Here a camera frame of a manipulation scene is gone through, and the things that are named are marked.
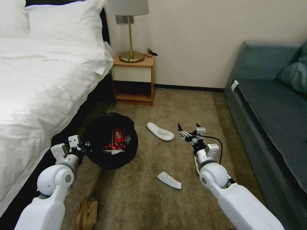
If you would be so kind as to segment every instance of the carpet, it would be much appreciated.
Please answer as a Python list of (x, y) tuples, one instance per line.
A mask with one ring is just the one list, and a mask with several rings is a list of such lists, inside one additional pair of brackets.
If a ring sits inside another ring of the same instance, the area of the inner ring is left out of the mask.
[[(207, 135), (223, 143), (222, 165), (235, 181), (264, 199), (227, 108), (223, 93), (157, 88), (153, 106), (97, 102), (85, 125), (101, 112), (117, 112), (135, 122), (139, 138), (134, 160), (118, 170), (102, 170), (85, 157), (71, 193), (66, 197), (62, 230), (75, 229), (78, 204), (84, 197), (98, 199), (97, 224), (93, 230), (135, 229), (229, 229), (234, 228), (204, 188), (196, 173), (192, 147), (177, 136), (177, 123), (192, 131), (197, 122)], [(153, 122), (172, 131), (165, 142), (146, 127)], [(207, 139), (206, 143), (216, 143)], [(157, 175), (167, 172), (182, 183), (177, 190)]]

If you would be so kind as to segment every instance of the sofa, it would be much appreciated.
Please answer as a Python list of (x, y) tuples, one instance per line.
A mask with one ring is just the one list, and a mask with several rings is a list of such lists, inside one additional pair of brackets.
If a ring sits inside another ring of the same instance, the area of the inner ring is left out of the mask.
[(307, 229), (307, 97), (278, 79), (302, 49), (244, 42), (224, 91), (266, 205), (286, 230)]

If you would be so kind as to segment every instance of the lamp shade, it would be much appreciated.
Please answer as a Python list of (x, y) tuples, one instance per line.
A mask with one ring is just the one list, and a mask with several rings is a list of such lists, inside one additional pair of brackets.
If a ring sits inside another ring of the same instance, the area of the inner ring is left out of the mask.
[(149, 14), (147, 0), (108, 0), (108, 13), (134, 16)]

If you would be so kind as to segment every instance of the baseboard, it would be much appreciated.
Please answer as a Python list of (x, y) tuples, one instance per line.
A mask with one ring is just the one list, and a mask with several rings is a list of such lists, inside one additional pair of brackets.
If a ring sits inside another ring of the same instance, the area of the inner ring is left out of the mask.
[(163, 85), (155, 84), (156, 88), (172, 88), (172, 89), (185, 89), (196, 91), (210, 91), (210, 92), (224, 92), (224, 88), (211, 88), (211, 87), (197, 87), (197, 86), (176, 86), (176, 85)]

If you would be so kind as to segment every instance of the brass lamp base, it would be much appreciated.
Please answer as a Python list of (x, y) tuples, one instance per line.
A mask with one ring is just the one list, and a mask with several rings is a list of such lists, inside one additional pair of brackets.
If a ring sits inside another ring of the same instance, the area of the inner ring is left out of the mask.
[(144, 60), (144, 54), (136, 51), (127, 51), (121, 53), (119, 59), (123, 62), (140, 62)]

